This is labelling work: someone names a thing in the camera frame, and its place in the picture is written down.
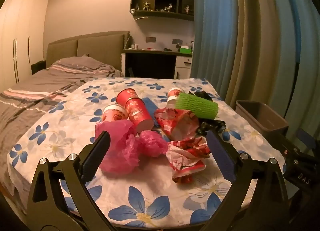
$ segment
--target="wardrobe handle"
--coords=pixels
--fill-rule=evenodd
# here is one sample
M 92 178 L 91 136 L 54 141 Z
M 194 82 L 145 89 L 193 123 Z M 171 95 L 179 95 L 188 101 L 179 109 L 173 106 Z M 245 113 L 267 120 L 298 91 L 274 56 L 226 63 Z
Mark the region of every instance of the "wardrobe handle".
M 30 64 L 30 37 L 28 37 L 28 61 Z
M 16 74 L 16 63 L 14 61 L 14 42 L 15 42 L 15 39 L 13 39 L 13 68 L 14 68 L 14 77 L 16 79 L 16 83 L 17 83 L 17 74 Z
M 16 49 L 15 49 L 15 53 L 16 53 L 16 69 L 17 69 L 17 78 L 18 78 L 18 82 L 19 81 L 19 74 L 18 74 L 18 64 L 17 64 L 17 39 L 16 39 Z

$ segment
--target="wardrobe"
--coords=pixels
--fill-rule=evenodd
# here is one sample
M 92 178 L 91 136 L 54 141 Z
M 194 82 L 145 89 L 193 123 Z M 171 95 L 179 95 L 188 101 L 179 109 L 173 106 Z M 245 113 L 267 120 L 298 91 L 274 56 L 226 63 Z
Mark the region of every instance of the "wardrobe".
M 0 92 L 31 76 L 44 59 L 43 33 L 48 0 L 5 0 L 0 9 Z

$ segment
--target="green box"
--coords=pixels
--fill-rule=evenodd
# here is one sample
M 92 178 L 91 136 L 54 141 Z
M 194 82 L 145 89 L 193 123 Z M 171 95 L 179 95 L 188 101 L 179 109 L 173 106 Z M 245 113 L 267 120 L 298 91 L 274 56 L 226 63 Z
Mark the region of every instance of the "green box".
M 180 48 L 180 53 L 191 54 L 192 50 L 190 48 Z

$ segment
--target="crumpled black plastic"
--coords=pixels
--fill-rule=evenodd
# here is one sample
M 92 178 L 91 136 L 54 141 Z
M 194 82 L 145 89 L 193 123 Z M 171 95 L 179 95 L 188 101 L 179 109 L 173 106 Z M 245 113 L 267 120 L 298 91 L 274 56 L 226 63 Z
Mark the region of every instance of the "crumpled black plastic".
M 212 98 L 205 91 L 195 92 L 195 93 L 189 92 L 189 94 L 204 98 L 212 102 Z M 199 118 L 199 123 L 200 123 L 200 127 L 197 129 L 197 134 L 202 136 L 206 136 L 207 132 L 210 130 L 214 130 L 218 133 L 222 133 L 226 129 L 225 121 Z

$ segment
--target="floral tablecloth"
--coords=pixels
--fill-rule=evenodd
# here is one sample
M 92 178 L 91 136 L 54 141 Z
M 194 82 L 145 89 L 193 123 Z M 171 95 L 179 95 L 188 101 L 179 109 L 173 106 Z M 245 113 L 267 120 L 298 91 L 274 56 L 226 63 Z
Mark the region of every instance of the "floral tablecloth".
M 159 80 L 142 78 L 102 78 L 88 82 L 71 93 L 39 119 L 8 154 L 10 177 L 27 206 L 30 183 L 39 160 L 66 159 L 79 154 L 94 141 L 95 123 L 102 110 L 115 103 L 116 95 L 125 88 L 134 88 L 139 97 L 149 97 L 164 108 L 168 90 L 180 87 L 189 91 L 206 91 L 219 104 L 218 118 L 226 122 L 222 134 L 239 151 L 255 160 L 275 157 L 280 166 L 284 159 L 246 120 L 236 114 L 217 95 L 206 80 Z M 131 174 L 106 175 L 99 169 L 87 189 L 101 211 L 112 224 L 120 226 L 165 228 L 204 222 L 210 218 L 228 192 L 226 181 L 212 155 L 206 159 L 207 168 L 194 175 L 192 184 L 177 185 L 165 155 L 140 161 Z M 256 182 L 253 180 L 243 206 L 250 203 Z M 70 210 L 76 211 L 65 181 L 63 194 Z

